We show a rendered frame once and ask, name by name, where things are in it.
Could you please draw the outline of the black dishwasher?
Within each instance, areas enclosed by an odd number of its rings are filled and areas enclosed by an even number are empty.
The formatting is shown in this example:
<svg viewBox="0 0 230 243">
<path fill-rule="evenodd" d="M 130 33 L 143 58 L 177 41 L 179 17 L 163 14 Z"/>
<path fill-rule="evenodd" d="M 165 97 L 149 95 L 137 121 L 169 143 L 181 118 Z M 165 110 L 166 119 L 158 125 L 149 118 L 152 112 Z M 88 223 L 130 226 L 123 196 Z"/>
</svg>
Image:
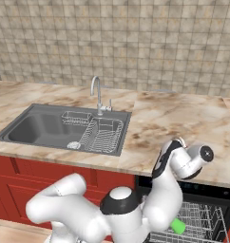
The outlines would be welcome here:
<svg viewBox="0 0 230 243">
<path fill-rule="evenodd" d="M 179 185 L 182 189 L 183 202 L 210 204 L 222 208 L 223 219 L 230 240 L 230 189 L 191 181 L 179 181 Z"/>
</svg>

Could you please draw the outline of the green cup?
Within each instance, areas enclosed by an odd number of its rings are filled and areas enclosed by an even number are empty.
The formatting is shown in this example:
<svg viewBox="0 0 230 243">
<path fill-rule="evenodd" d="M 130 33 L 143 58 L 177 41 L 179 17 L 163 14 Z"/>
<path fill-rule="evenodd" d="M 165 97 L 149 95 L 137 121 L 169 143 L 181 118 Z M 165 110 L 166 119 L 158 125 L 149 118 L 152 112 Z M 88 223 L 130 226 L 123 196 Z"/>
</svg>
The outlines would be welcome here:
<svg viewBox="0 0 230 243">
<path fill-rule="evenodd" d="M 171 222 L 170 227 L 175 234 L 182 234 L 185 231 L 185 224 L 177 218 Z"/>
</svg>

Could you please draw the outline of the silver sink tap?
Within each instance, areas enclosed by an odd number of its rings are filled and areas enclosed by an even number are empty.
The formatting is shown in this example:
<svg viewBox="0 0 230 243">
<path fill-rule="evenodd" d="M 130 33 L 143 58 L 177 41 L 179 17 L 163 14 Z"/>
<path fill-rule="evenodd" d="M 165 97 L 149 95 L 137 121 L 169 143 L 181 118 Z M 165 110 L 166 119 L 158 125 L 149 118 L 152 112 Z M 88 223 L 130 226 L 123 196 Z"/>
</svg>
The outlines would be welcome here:
<svg viewBox="0 0 230 243">
<path fill-rule="evenodd" d="M 109 100 L 109 106 L 103 106 L 102 104 L 102 97 L 101 97 L 101 86 L 100 86 L 100 79 L 98 76 L 94 76 L 91 81 L 91 87 L 90 87 L 90 96 L 94 95 L 94 86 L 97 86 L 98 90 L 98 103 L 97 103 L 97 109 L 98 109 L 98 116 L 103 116 L 104 111 L 112 111 L 111 106 L 111 99 Z"/>
</svg>

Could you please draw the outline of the white scrubbing sponge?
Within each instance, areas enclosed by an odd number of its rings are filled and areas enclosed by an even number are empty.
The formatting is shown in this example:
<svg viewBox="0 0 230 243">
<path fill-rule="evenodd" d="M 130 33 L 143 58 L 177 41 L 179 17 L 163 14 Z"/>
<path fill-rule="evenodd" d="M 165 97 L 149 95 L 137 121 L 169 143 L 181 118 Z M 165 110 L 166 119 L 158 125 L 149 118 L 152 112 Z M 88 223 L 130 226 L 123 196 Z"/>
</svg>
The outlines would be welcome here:
<svg viewBox="0 0 230 243">
<path fill-rule="evenodd" d="M 74 149 L 77 150 L 81 147 L 81 143 L 79 141 L 71 141 L 68 145 L 67 148 L 69 149 Z"/>
</svg>

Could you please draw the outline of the grey kitchen sink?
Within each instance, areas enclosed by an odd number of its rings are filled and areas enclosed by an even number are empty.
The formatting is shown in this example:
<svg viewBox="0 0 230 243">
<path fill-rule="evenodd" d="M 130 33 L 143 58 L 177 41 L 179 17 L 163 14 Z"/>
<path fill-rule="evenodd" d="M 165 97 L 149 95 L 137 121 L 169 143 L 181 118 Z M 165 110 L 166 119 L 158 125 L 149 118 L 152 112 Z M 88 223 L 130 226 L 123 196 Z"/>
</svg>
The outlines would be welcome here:
<svg viewBox="0 0 230 243">
<path fill-rule="evenodd" d="M 118 149 L 111 154 L 88 152 L 81 147 L 77 150 L 67 148 L 71 141 L 79 141 L 84 135 L 87 126 L 63 124 L 62 115 L 66 111 L 86 112 L 93 118 L 120 120 L 124 129 L 119 141 Z M 33 103 L 23 113 L 16 117 L 0 132 L 0 141 L 22 143 L 28 145 L 45 146 L 78 152 L 95 153 L 118 157 L 122 153 L 126 131 L 130 122 L 131 113 L 124 111 L 104 111 L 98 116 L 98 111 L 92 108 L 47 105 Z"/>
</svg>

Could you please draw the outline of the red cupboard front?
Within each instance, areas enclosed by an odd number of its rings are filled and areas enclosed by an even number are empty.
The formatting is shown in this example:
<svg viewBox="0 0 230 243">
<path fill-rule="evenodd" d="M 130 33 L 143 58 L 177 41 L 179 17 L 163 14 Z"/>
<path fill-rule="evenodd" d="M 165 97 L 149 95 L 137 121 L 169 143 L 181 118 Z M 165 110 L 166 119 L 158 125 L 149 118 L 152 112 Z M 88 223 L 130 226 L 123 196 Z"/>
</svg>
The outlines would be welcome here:
<svg viewBox="0 0 230 243">
<path fill-rule="evenodd" d="M 0 218 L 31 225 L 26 203 L 50 184 L 73 173 L 84 177 L 85 197 L 96 205 L 114 187 L 135 186 L 135 177 L 130 174 L 0 156 Z"/>
</svg>

